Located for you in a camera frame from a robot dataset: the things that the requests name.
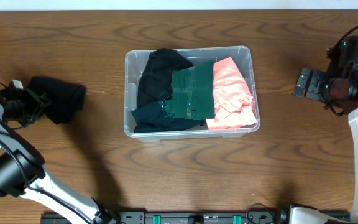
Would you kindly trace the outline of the black cloth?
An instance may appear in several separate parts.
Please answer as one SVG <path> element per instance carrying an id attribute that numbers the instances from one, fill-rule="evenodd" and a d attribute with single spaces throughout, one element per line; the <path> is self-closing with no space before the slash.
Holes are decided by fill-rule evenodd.
<path id="1" fill-rule="evenodd" d="M 55 124 L 68 123 L 83 108 L 86 95 L 84 85 L 49 77 L 32 77 L 27 88 L 50 100 L 52 104 L 45 109 L 45 115 Z"/>

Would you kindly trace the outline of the salmon pink cloth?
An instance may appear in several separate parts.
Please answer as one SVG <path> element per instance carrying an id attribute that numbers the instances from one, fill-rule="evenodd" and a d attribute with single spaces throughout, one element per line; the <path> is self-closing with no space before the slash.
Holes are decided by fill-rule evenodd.
<path id="1" fill-rule="evenodd" d="M 215 117 L 206 120 L 208 129 L 236 129 L 257 122 L 254 97 L 231 57 L 213 65 L 213 99 Z"/>

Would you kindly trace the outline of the dark navy cloth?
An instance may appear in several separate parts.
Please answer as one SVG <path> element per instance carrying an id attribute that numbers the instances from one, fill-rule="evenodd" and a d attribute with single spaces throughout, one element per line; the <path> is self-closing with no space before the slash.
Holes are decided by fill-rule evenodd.
<path id="1" fill-rule="evenodd" d="M 136 127 L 135 133 L 185 131 L 197 126 L 204 126 L 205 120 L 192 120 L 169 117 L 158 101 L 153 101 L 131 112 Z"/>

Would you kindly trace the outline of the black garment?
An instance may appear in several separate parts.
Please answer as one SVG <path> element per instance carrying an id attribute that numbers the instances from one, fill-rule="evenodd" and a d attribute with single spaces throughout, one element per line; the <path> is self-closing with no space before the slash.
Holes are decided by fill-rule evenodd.
<path id="1" fill-rule="evenodd" d="M 172 73 L 193 64 L 176 50 L 161 48 L 150 53 L 139 81 L 137 107 L 157 101 L 163 92 L 172 92 Z"/>

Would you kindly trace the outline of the dark green cloth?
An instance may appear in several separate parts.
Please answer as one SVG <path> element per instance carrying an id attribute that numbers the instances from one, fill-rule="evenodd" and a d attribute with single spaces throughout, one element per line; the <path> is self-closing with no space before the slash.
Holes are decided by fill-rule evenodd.
<path id="1" fill-rule="evenodd" d="M 172 94 L 162 101 L 162 109 L 171 118 L 213 119 L 213 61 L 172 73 Z"/>

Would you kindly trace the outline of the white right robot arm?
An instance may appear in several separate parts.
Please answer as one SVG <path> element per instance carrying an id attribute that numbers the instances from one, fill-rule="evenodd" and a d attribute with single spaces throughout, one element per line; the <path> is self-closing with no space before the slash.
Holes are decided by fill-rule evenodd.
<path id="1" fill-rule="evenodd" d="M 354 145 L 355 193 L 350 222 L 358 223 L 358 35 L 343 37 L 327 51 L 328 69 L 303 68 L 293 96 L 324 104 L 337 117 L 347 116 Z"/>

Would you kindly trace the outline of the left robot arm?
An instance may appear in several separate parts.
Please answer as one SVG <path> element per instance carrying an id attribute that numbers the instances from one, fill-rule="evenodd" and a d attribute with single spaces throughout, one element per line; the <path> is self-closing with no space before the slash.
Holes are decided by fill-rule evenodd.
<path id="1" fill-rule="evenodd" d="M 55 178 L 36 148 L 9 127 L 22 128 L 46 116 L 67 123 L 83 107 L 86 88 L 47 77 L 34 77 L 27 86 L 12 80 L 0 89 L 0 197 L 11 195 L 45 205 L 70 223 L 119 223 L 91 197 L 85 197 Z"/>

